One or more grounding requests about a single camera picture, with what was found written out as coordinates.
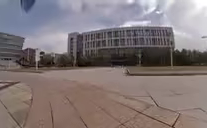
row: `brick paving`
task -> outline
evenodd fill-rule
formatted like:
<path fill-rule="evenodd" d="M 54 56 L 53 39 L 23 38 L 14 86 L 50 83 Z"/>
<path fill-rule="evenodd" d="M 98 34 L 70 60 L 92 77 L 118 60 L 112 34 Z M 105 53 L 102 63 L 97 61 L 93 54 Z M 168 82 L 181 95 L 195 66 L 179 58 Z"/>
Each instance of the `brick paving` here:
<path fill-rule="evenodd" d="M 195 111 L 185 115 L 184 111 L 160 107 L 155 101 L 152 103 L 150 94 L 144 90 L 123 95 L 88 82 L 41 75 L 14 75 L 6 75 L 5 78 L 26 83 L 31 89 L 15 85 L 0 93 L 0 128 L 207 128 L 207 118 L 201 116 L 202 111 L 197 111 L 199 118 L 195 118 L 192 117 Z"/>

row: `dark object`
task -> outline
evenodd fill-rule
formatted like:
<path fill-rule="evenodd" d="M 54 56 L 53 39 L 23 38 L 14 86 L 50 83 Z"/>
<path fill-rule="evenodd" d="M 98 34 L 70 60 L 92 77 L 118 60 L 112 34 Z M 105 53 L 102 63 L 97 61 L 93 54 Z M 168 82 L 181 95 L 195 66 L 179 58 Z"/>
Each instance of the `dark object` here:
<path fill-rule="evenodd" d="M 31 8 L 34 6 L 35 0 L 21 0 L 21 8 L 28 12 L 31 10 Z"/>

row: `road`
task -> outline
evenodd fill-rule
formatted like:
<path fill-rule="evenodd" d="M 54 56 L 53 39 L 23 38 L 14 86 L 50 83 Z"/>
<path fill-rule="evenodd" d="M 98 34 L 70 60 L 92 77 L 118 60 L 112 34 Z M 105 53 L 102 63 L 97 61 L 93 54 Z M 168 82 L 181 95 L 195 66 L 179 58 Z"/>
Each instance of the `road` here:
<path fill-rule="evenodd" d="M 32 88 L 26 128 L 207 127 L 207 76 L 130 77 L 122 71 L 0 72 L 0 79 Z"/>

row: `concrete curb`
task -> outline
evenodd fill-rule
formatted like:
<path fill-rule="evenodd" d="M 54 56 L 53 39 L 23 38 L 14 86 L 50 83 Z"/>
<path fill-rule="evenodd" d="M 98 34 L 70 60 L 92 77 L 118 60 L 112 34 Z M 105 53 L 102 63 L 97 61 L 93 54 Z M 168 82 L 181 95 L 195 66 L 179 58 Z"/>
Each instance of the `concrete curb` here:
<path fill-rule="evenodd" d="M 174 73 L 128 73 L 126 74 L 128 76 L 200 76 L 200 75 L 207 75 L 207 73 L 200 73 L 200 72 L 186 72 L 186 73 L 179 73 L 179 72 L 174 72 Z"/>

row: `large white building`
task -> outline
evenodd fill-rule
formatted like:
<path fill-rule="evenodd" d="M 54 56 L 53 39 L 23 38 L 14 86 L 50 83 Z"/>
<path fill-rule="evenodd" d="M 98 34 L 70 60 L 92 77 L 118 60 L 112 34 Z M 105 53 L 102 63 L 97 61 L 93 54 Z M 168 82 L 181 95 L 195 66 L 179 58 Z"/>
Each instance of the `large white building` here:
<path fill-rule="evenodd" d="M 19 60 L 25 38 L 0 32 L 0 60 Z"/>
<path fill-rule="evenodd" d="M 74 57 L 141 54 L 144 49 L 174 49 L 171 27 L 138 26 L 70 33 L 68 53 Z"/>

